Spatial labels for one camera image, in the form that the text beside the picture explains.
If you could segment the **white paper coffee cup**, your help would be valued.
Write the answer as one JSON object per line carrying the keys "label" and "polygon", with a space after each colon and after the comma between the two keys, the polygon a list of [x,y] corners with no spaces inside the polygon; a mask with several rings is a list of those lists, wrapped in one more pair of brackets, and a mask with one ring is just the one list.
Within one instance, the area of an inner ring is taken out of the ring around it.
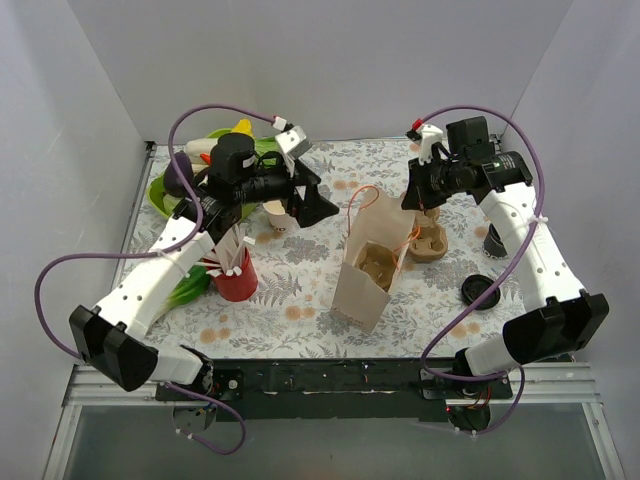
{"label": "white paper coffee cup", "polygon": [[293,219],[286,212],[281,200],[265,202],[263,208],[267,213],[271,226],[276,232],[284,233],[291,228]]}

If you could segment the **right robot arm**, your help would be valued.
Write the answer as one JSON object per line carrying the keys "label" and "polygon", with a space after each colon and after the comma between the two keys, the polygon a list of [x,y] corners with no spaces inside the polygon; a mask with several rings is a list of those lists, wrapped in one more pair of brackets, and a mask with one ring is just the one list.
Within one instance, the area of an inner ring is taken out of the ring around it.
{"label": "right robot arm", "polygon": [[401,207],[434,209],[460,193],[472,196],[497,231],[510,258],[525,312],[502,332],[459,351],[450,371],[432,376],[475,397],[508,371],[584,349],[609,313],[603,294],[589,294],[563,258],[541,214],[545,195],[539,165],[529,167],[516,151],[499,152],[491,141],[486,109],[444,130],[416,121],[407,137],[419,144],[408,163],[409,183]]}

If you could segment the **kraft paper takeout bag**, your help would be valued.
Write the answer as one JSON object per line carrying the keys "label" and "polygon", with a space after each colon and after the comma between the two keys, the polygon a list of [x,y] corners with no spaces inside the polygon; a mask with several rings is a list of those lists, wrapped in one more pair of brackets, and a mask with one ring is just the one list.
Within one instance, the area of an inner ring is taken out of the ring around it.
{"label": "kraft paper takeout bag", "polygon": [[347,207],[347,238],[331,313],[372,332],[400,283],[402,264],[416,236],[414,213],[401,199],[366,185]]}

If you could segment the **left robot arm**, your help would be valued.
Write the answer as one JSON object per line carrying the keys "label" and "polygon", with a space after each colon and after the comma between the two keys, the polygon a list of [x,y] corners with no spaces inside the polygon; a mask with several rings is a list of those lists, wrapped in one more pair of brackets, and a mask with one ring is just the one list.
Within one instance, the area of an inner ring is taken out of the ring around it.
{"label": "left robot arm", "polygon": [[77,307],[70,326],[82,360],[127,392],[148,381],[173,382],[193,400],[213,389],[213,362],[197,350],[162,349],[145,343],[161,305],[241,219],[246,204],[283,201],[302,228],[339,209],[318,191],[321,179],[300,159],[310,148],[295,126],[275,137],[278,149],[267,166],[254,140],[241,133],[218,138],[211,163],[193,182],[194,199],[174,208],[152,247],[130,274],[93,308]]}

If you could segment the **black paper coffee cup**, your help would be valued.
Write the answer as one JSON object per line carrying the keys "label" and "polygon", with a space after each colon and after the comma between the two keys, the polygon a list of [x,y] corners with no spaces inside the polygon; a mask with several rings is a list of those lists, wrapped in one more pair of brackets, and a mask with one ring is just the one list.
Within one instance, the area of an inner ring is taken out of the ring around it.
{"label": "black paper coffee cup", "polygon": [[493,224],[489,225],[483,241],[483,252],[488,258],[502,259],[508,256],[506,248]]}

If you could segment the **single brown pulp carrier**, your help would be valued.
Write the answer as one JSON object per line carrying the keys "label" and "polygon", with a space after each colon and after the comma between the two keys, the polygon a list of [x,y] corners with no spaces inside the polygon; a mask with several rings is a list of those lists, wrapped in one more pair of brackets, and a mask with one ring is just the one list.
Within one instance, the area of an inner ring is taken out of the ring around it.
{"label": "single brown pulp carrier", "polygon": [[383,291],[388,292],[398,269],[398,255],[375,242],[366,242],[361,248],[355,267],[365,272]]}

